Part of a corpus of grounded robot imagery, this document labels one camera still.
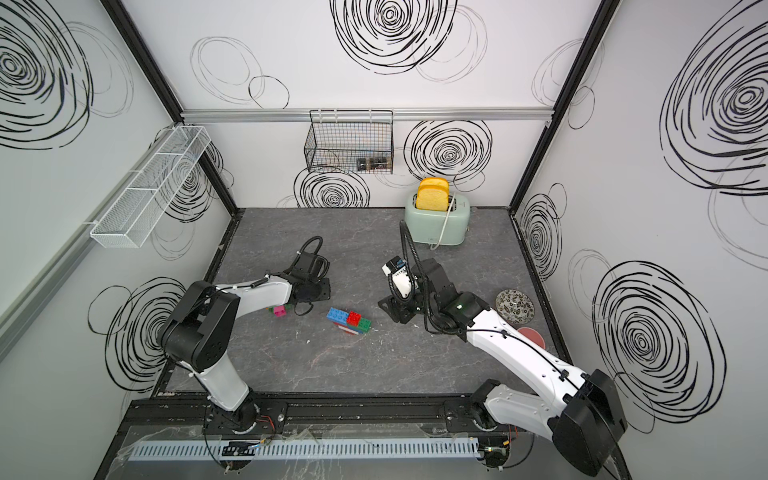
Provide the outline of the light blue long lego brick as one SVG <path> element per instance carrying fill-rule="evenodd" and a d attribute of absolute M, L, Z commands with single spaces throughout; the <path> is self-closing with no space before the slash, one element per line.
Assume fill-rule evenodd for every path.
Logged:
<path fill-rule="evenodd" d="M 326 318 L 336 324 L 346 325 L 349 313 L 336 308 L 331 308 Z"/>

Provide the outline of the grey wall rail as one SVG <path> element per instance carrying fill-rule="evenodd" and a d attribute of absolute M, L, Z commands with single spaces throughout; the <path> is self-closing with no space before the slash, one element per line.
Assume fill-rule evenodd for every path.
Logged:
<path fill-rule="evenodd" d="M 198 109 L 185 110 L 181 117 L 188 123 L 266 123 L 310 121 L 549 121 L 554 114 L 550 107 L 396 107 L 358 109 Z"/>

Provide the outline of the patterned ceramic bowl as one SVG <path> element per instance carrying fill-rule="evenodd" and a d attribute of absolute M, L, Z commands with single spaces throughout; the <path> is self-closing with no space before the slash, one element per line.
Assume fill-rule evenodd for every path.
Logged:
<path fill-rule="evenodd" d="M 535 306 L 525 293 L 506 289 L 495 298 L 495 309 L 510 325 L 519 326 L 530 323 L 535 317 Z"/>

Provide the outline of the black corner frame post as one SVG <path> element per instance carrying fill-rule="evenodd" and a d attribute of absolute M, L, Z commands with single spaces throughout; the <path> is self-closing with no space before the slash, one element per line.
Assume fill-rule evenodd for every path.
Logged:
<path fill-rule="evenodd" d="M 99 3 L 118 30 L 171 120 L 174 123 L 182 123 L 182 113 L 184 110 L 181 103 L 163 75 L 123 2 L 120 0 L 100 0 Z M 215 168 L 210 155 L 204 153 L 201 163 L 206 178 L 209 180 L 228 214 L 231 217 L 235 217 L 239 209 L 229 189 L 224 185 L 223 179 Z"/>
<path fill-rule="evenodd" d="M 586 36 L 584 37 L 572 66 L 565 77 L 564 85 L 561 87 L 560 93 L 554 103 L 551 120 L 542 130 L 511 199 L 508 207 L 508 212 L 510 214 L 515 215 L 520 209 L 525 194 L 531 186 L 619 6 L 619 0 L 603 0 L 598 5 Z"/>

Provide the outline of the yellow toast slice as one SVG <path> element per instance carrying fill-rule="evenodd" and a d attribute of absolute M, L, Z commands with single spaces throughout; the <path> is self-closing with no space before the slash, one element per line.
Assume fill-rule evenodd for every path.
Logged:
<path fill-rule="evenodd" d="M 446 211 L 450 203 L 450 185 L 444 178 L 429 177 L 419 184 L 415 206 L 419 210 Z"/>

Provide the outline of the mint green toaster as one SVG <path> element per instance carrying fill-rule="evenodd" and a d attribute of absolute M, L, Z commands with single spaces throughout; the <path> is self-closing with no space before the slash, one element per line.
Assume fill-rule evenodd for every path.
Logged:
<path fill-rule="evenodd" d="M 406 204 L 404 220 L 415 243 L 457 246 L 464 242 L 469 227 L 471 205 L 464 195 L 456 195 L 450 213 L 416 208 L 416 194 Z"/>

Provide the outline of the black corner frame post right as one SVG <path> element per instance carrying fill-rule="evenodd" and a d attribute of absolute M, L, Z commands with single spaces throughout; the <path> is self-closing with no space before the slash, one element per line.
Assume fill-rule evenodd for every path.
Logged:
<path fill-rule="evenodd" d="M 520 209 L 525 194 L 531 186 L 619 6 L 619 0 L 603 0 L 598 5 L 586 36 L 584 37 L 572 66 L 565 77 L 564 85 L 561 87 L 560 93 L 554 103 L 551 120 L 542 130 L 511 199 L 508 207 L 508 212 L 510 214 L 515 215 Z"/>

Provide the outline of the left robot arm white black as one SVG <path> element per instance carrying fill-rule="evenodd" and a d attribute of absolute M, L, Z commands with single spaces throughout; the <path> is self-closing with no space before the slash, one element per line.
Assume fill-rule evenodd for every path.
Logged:
<path fill-rule="evenodd" d="M 329 270 L 325 257 L 299 252 L 285 271 L 250 282 L 196 281 L 161 328 L 161 350 L 193 374 L 219 410 L 252 412 L 250 389 L 228 355 L 235 321 L 258 310 L 328 300 Z"/>

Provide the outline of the black corner frame post left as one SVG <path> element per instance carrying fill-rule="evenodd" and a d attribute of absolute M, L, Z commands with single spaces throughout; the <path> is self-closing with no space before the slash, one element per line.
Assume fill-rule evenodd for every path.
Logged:
<path fill-rule="evenodd" d="M 182 123 L 182 113 L 184 110 L 181 103 L 163 75 L 123 2 L 120 0 L 100 0 L 99 3 L 118 30 L 171 120 L 174 123 Z M 206 178 L 209 180 L 228 214 L 231 217 L 235 217 L 239 209 L 229 189 L 224 185 L 223 179 L 215 168 L 210 155 L 204 153 L 201 163 Z"/>

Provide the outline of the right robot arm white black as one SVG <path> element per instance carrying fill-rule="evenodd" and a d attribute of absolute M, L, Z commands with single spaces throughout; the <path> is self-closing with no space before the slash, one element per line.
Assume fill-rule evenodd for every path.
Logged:
<path fill-rule="evenodd" d="M 411 268 L 395 256 L 382 271 L 390 294 L 379 306 L 393 321 L 407 323 L 420 314 L 434 330 L 491 355 L 531 388 L 524 393 L 487 381 L 473 399 L 481 429 L 520 427 L 550 441 L 584 475 L 597 476 L 613 458 L 618 477 L 629 478 L 619 448 L 628 424 L 618 389 L 606 373 L 586 373 L 550 354 L 482 298 L 457 291 L 433 259 Z"/>

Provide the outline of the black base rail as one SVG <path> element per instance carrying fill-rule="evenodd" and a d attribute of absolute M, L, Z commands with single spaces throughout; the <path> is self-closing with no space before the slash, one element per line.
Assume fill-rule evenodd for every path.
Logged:
<path fill-rule="evenodd" d="M 283 433 L 302 425 L 419 424 L 451 434 L 503 436 L 513 427 L 482 426 L 479 404 L 469 394 L 334 394 L 251 393 L 256 426 L 265 433 Z M 201 426 L 213 409 L 203 392 L 165 392 L 135 400 L 120 428 L 130 426 Z"/>

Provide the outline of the pink plastic cup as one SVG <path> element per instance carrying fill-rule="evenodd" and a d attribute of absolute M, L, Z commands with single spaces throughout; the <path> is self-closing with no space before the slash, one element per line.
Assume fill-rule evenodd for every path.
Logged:
<path fill-rule="evenodd" d="M 522 327 L 518 329 L 518 332 L 528 340 L 535 343 L 539 348 L 546 348 L 545 339 L 537 330 L 529 327 Z"/>

